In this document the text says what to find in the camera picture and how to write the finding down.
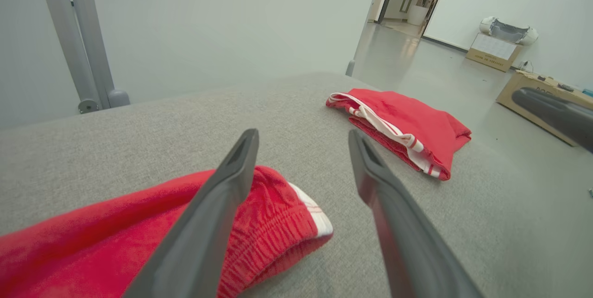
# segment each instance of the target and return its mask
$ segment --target folded red shorts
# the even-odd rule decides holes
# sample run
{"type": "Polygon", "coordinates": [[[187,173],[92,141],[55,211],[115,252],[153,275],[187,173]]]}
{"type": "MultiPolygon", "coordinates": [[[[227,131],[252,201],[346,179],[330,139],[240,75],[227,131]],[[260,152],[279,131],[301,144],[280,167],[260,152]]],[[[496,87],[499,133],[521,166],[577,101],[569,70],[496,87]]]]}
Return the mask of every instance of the folded red shorts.
{"type": "Polygon", "coordinates": [[[451,114],[395,92],[352,89],[333,93],[326,106],[344,108],[349,120],[417,171],[451,178],[453,153],[472,131],[451,114]]]}
{"type": "MultiPolygon", "coordinates": [[[[119,298],[214,171],[89,205],[0,237],[3,297],[119,298]]],[[[332,237],[302,190],[258,166],[237,209],[218,297],[287,270],[332,237]]]]}

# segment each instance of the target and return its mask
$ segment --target polished floor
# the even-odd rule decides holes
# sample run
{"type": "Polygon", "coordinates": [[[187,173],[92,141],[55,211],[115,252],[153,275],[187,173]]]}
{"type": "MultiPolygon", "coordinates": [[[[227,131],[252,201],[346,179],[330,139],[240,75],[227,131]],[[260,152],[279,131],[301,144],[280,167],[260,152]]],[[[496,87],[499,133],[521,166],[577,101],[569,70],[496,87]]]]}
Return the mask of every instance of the polished floor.
{"type": "Polygon", "coordinates": [[[583,273],[593,273],[593,154],[495,103],[511,73],[460,51],[369,23],[355,59],[354,78],[451,113],[472,130],[472,142],[523,171],[538,186],[530,206],[541,207],[552,233],[556,285],[583,287],[583,273]]]}
{"type": "Polygon", "coordinates": [[[409,36],[414,36],[415,38],[420,38],[422,35],[420,33],[420,27],[417,25],[403,23],[402,21],[384,21],[383,26],[397,30],[398,32],[403,32],[409,36]]]}

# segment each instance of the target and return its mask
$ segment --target cardboard box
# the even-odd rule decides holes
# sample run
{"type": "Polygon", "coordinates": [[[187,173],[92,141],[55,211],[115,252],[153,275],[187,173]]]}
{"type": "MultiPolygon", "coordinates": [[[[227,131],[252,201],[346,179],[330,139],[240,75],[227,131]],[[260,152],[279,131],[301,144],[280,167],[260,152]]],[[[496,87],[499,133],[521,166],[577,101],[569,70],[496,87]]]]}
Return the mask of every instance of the cardboard box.
{"type": "Polygon", "coordinates": [[[542,81],[537,78],[536,74],[530,74],[528,72],[517,70],[517,72],[513,74],[509,82],[506,83],[504,89],[502,89],[502,92],[500,92],[500,94],[496,98],[496,102],[502,104],[503,106],[506,106],[507,108],[510,108],[517,114],[539,125],[543,129],[546,129],[546,131],[552,133],[554,136],[567,142],[571,146],[578,146],[570,138],[566,137],[565,135],[551,127],[548,123],[544,122],[536,115],[521,108],[511,99],[511,95],[517,89],[521,89],[523,87],[531,87],[532,89],[545,91],[546,93],[555,95],[561,99],[565,99],[576,104],[580,104],[581,106],[585,106],[589,109],[593,109],[593,97],[589,97],[588,95],[579,92],[578,89],[575,89],[574,92],[569,92],[565,89],[559,89],[558,84],[561,84],[561,82],[558,82],[553,78],[550,78],[549,76],[546,77],[545,81],[542,81]]]}
{"type": "Polygon", "coordinates": [[[522,46],[479,33],[466,58],[507,72],[517,59],[522,46]]]}

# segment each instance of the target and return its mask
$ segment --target gray fabric surface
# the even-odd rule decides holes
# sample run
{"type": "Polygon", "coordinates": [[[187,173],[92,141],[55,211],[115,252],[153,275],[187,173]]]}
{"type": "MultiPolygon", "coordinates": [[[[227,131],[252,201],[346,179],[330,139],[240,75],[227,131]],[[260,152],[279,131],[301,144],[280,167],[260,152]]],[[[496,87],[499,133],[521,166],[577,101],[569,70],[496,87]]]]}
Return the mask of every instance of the gray fabric surface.
{"type": "MultiPolygon", "coordinates": [[[[367,85],[311,74],[115,108],[0,134],[0,233],[195,171],[215,168],[248,127],[258,165],[279,171],[328,215],[334,237],[243,297],[387,297],[370,210],[356,194],[347,146],[353,126],[324,103],[367,85]]],[[[534,186],[472,141],[452,178],[414,171],[376,144],[488,297],[545,297],[551,278],[538,240],[544,223],[525,206],[534,186]]]]}

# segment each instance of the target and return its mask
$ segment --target white wall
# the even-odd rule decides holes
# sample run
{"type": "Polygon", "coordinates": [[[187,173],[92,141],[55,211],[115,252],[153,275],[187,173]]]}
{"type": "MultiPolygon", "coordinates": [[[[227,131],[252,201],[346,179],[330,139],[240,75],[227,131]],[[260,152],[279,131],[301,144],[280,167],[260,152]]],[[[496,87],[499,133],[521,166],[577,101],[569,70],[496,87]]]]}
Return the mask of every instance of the white wall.
{"type": "Polygon", "coordinates": [[[439,0],[424,33],[468,49],[480,21],[496,16],[512,25],[531,25],[540,33],[517,58],[532,61],[537,73],[593,89],[591,0],[439,0]]]}
{"type": "Polygon", "coordinates": [[[95,0],[132,103],[313,71],[343,74],[372,0],[95,0]]]}
{"type": "Polygon", "coordinates": [[[0,130],[78,114],[45,0],[0,0],[0,130]]]}

